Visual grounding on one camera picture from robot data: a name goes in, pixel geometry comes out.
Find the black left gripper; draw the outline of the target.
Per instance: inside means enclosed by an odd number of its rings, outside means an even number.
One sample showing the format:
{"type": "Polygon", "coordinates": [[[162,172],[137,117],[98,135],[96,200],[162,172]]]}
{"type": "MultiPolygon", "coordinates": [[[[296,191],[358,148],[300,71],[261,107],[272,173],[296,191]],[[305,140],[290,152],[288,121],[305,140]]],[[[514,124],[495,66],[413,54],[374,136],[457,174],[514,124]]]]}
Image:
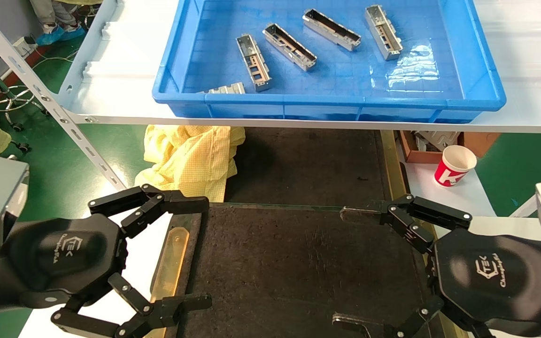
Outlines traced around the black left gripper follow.
{"type": "Polygon", "coordinates": [[[178,326],[182,315],[212,306],[209,293],[165,297],[149,302],[120,272],[126,267],[127,240],[139,235],[163,214],[204,214],[207,197],[185,197],[179,190],[150,184],[94,199],[91,216],[79,220],[54,218],[15,225],[3,253],[22,287],[19,305],[26,308],[65,306],[51,322],[84,338],[143,338],[156,329],[178,326]],[[107,217],[131,210],[120,227],[107,217]],[[135,314],[123,324],[80,314],[111,290],[135,314]]]}

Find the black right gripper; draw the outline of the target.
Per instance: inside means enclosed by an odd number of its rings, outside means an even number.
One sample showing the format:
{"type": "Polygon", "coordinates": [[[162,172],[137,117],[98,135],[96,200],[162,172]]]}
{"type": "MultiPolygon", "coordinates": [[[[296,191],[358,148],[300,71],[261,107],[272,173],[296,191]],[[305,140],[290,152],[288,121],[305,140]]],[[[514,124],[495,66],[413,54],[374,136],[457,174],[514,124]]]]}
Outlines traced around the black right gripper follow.
{"type": "Polygon", "coordinates": [[[340,217],[347,223],[388,225],[417,252],[430,255],[430,286],[438,296],[396,326],[344,313],[334,313],[332,325],[365,338],[413,338],[442,311],[481,337],[488,329],[541,337],[541,240],[474,234],[466,231],[470,213],[411,194],[367,207],[344,206],[340,217]],[[454,231],[436,241],[421,221],[454,231]]]}

